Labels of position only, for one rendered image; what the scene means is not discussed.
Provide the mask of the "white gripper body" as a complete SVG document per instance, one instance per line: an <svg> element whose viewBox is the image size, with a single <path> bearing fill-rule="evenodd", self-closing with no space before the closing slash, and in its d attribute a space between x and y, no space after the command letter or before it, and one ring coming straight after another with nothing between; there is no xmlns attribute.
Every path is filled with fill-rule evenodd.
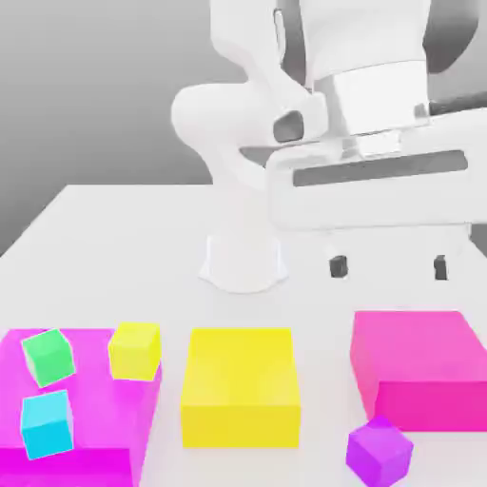
<svg viewBox="0 0 487 487"><path fill-rule="evenodd" d="M364 140L361 155L337 142L295 146L271 156L265 174L272 221L281 228L487 223L487 110L443 114L402 132ZM296 187L307 168L372 165L389 178Z"/></svg>

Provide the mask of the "small purple cube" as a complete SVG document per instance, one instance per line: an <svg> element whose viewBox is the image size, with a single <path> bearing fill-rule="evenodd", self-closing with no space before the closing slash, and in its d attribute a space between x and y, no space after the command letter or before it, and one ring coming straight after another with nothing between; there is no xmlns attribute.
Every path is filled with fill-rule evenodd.
<svg viewBox="0 0 487 487"><path fill-rule="evenodd" d="M414 443L384 416L348 436L345 464L367 487L390 487L409 471Z"/></svg>

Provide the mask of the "small yellow cube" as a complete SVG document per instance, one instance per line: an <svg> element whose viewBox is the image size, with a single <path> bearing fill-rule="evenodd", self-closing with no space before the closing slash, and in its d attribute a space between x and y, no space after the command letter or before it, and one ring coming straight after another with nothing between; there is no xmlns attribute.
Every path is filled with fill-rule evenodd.
<svg viewBox="0 0 487 487"><path fill-rule="evenodd" d="M107 351L110 374L115 380L153 381L162 358L160 325L121 322Z"/></svg>

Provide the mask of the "small green cube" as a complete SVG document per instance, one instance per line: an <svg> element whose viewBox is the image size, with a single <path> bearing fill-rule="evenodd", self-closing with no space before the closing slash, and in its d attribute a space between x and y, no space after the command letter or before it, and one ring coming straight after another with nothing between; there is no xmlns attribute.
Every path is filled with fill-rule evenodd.
<svg viewBox="0 0 487 487"><path fill-rule="evenodd" d="M21 340L29 372L39 388L75 374L72 347L59 329L50 329Z"/></svg>

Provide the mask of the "small cyan cube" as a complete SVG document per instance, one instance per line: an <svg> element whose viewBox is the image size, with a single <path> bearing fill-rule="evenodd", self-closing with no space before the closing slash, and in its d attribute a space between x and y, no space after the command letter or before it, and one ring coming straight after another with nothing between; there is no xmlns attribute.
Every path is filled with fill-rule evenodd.
<svg viewBox="0 0 487 487"><path fill-rule="evenodd" d="M29 460L73 449L73 416L67 390L22 400L20 431Z"/></svg>

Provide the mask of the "large pink box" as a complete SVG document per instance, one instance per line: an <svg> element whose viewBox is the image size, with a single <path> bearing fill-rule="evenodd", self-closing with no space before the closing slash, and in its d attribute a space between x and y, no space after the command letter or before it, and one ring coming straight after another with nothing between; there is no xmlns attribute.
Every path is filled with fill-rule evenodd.
<svg viewBox="0 0 487 487"><path fill-rule="evenodd" d="M487 432L487 348L458 311L358 311L350 360L369 419Z"/></svg>

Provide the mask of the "large yellow box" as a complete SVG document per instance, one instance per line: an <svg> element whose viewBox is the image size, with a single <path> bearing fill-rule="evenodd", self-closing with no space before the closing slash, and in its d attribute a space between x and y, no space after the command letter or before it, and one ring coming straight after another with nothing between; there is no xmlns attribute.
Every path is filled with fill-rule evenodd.
<svg viewBox="0 0 487 487"><path fill-rule="evenodd" d="M291 330L193 329L180 412L185 448L297 448L302 405Z"/></svg>

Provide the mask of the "large magenta box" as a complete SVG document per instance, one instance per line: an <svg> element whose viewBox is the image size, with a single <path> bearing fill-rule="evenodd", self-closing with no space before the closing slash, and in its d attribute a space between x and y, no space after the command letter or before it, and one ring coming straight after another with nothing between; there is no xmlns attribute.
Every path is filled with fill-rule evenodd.
<svg viewBox="0 0 487 487"><path fill-rule="evenodd" d="M74 448L30 460L21 431L22 400L40 394L21 341L32 329L11 329L0 340L0 487L139 487L162 376L114 380L110 329L66 329L75 375L48 387L67 390Z"/></svg>

